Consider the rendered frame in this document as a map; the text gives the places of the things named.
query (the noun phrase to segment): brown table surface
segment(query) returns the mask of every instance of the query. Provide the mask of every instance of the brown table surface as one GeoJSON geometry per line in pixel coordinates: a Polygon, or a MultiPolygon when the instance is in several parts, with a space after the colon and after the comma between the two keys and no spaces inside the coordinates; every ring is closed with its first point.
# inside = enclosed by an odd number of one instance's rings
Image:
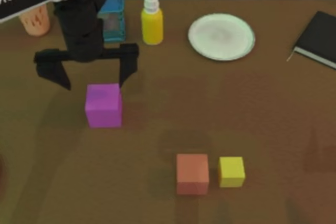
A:
{"type": "Polygon", "coordinates": [[[123,127],[90,129],[90,83],[116,82],[117,61],[66,63],[73,90],[38,78],[36,50],[64,49],[53,18],[45,37],[17,19],[0,26],[0,153],[6,184],[1,224],[335,224],[336,72],[290,47],[317,10],[315,0],[164,0],[165,40],[143,45],[142,1],[128,0],[129,42],[139,73],[123,87],[123,127]],[[214,62],[187,42],[198,17],[246,20],[256,46],[246,58],[214,62]],[[209,194],[176,197],[176,153],[207,153],[209,194]],[[242,156],[247,179],[219,189],[220,156],[242,156]]]}

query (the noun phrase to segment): black book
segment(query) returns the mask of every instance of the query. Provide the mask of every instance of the black book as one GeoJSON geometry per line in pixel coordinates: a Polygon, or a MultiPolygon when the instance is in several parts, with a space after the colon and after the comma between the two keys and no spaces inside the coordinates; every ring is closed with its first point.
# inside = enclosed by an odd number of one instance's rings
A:
{"type": "Polygon", "coordinates": [[[336,69],[336,17],[318,11],[295,43],[293,52],[336,69]]]}

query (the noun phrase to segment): cup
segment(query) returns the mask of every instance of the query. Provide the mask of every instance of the cup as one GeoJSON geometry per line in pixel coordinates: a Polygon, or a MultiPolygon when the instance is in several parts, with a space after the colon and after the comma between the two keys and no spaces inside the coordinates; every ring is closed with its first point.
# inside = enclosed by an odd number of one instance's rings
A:
{"type": "Polygon", "coordinates": [[[26,32],[35,37],[43,36],[50,30],[47,5],[41,5],[19,15],[26,32]]]}

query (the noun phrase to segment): cube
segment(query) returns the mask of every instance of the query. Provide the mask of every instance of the cube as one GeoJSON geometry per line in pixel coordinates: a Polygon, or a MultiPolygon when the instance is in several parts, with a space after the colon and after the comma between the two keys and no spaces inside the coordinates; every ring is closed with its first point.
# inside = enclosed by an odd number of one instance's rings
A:
{"type": "Polygon", "coordinates": [[[242,157],[220,157],[218,163],[219,187],[241,187],[245,180],[242,157]]]}
{"type": "Polygon", "coordinates": [[[85,112],[91,128],[120,127],[122,101],[119,85],[88,85],[85,112]]]}
{"type": "Polygon", "coordinates": [[[209,166],[206,154],[178,154],[178,195],[206,195],[209,187],[209,166]]]}

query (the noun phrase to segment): yellow cube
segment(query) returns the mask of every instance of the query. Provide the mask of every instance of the yellow cube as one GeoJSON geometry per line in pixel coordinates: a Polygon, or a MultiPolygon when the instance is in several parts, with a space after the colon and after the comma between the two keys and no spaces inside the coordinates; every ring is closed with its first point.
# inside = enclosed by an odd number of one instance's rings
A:
{"type": "Polygon", "coordinates": [[[218,163],[219,187],[241,187],[245,180],[242,157],[220,157],[218,163]]]}

